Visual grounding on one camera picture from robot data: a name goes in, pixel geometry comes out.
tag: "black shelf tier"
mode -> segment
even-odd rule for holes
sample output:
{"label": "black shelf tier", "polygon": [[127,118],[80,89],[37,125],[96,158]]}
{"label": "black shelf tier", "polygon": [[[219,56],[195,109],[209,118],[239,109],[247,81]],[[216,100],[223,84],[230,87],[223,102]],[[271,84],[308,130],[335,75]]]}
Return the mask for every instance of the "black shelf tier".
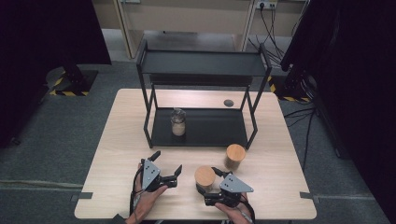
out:
{"label": "black shelf tier", "polygon": [[246,146],[247,132],[239,109],[182,108],[186,111],[186,133],[172,134],[173,108],[157,108],[152,127],[151,142],[163,147],[227,147]]}

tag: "cork lid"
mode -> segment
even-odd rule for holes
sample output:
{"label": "cork lid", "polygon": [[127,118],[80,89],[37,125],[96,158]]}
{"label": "cork lid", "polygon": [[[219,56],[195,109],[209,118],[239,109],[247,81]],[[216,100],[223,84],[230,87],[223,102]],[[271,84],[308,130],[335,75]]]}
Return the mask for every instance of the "cork lid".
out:
{"label": "cork lid", "polygon": [[215,172],[210,166],[200,166],[195,171],[195,181],[202,187],[209,187],[215,182]]}
{"label": "cork lid", "polygon": [[245,149],[238,144],[232,144],[227,147],[227,157],[232,161],[242,161],[245,155]]}

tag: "hand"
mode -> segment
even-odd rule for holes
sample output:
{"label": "hand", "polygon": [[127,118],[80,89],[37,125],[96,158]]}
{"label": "hand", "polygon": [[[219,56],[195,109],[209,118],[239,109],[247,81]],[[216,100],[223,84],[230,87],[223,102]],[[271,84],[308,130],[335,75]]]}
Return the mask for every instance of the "hand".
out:
{"label": "hand", "polygon": [[[135,187],[136,192],[139,192],[142,189],[140,175],[141,173],[137,176],[136,179],[136,187]],[[137,203],[134,212],[125,220],[125,222],[127,224],[135,224],[141,222],[149,214],[151,208],[154,206],[158,197],[160,197],[160,195],[162,195],[167,188],[168,188],[167,186],[162,186],[152,192],[143,191],[140,194],[140,200]]]}
{"label": "hand", "polygon": [[[242,193],[242,195],[245,198],[242,197],[241,199],[242,199],[242,201],[245,202],[248,199],[248,196],[246,193]],[[220,211],[225,213],[227,215],[228,219],[231,220],[233,223],[235,223],[235,224],[250,224],[250,222],[247,221],[241,213],[241,212],[243,212],[246,215],[248,215],[249,217],[251,217],[251,214],[248,211],[248,208],[244,204],[240,203],[235,208],[231,208],[231,207],[225,205],[224,203],[215,203],[215,206]]]}

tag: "black metal shelf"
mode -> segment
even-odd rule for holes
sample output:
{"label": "black metal shelf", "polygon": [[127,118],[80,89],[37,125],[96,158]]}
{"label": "black metal shelf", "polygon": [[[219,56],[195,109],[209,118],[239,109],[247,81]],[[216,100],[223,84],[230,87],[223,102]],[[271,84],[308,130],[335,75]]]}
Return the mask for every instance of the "black metal shelf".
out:
{"label": "black metal shelf", "polygon": [[[227,147],[230,144],[250,147],[258,131],[254,112],[272,69],[263,44],[258,52],[215,52],[149,49],[143,40],[136,68],[147,109],[144,131],[150,147]],[[151,84],[149,98],[144,75],[149,75]],[[254,103],[248,94],[253,77],[262,77]],[[175,136],[170,121],[173,108],[158,107],[156,85],[244,87],[246,91],[241,106],[236,109],[182,108],[187,112],[186,133]],[[155,116],[150,134],[148,125],[153,104]],[[245,104],[253,125],[250,137],[242,113]]]}
{"label": "black metal shelf", "polygon": [[186,133],[170,132],[173,108],[158,108],[152,128],[151,142],[163,147],[227,147],[248,143],[244,117],[239,109],[183,108],[187,113]]}

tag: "gray floor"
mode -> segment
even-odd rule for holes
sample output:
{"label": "gray floor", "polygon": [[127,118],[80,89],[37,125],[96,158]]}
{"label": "gray floor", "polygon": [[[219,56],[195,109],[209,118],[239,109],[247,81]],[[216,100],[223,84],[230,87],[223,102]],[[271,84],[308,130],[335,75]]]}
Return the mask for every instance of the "gray floor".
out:
{"label": "gray floor", "polygon": [[[138,88],[134,60],[126,57],[120,31],[104,30],[104,34],[113,64],[81,66],[99,71],[89,95],[47,95],[23,129],[21,144],[0,151],[0,223],[108,222],[75,218],[76,202],[72,200],[84,184],[117,90]],[[157,49],[233,50],[229,35],[147,32],[145,38],[151,48]],[[289,38],[276,40],[283,50],[287,49]],[[267,45],[269,50],[274,49],[269,42]],[[254,48],[249,44],[247,50]],[[49,73],[50,85],[60,73],[60,69]],[[274,73],[283,74],[279,69]],[[312,106],[279,103],[285,115]],[[286,122],[291,125],[298,119],[290,118]],[[290,126],[300,161],[304,159],[307,129],[308,118]],[[336,157],[320,116],[312,119],[308,145],[304,174],[314,194],[318,216],[293,223],[389,223],[353,162]],[[258,223],[288,222],[260,220]]]}

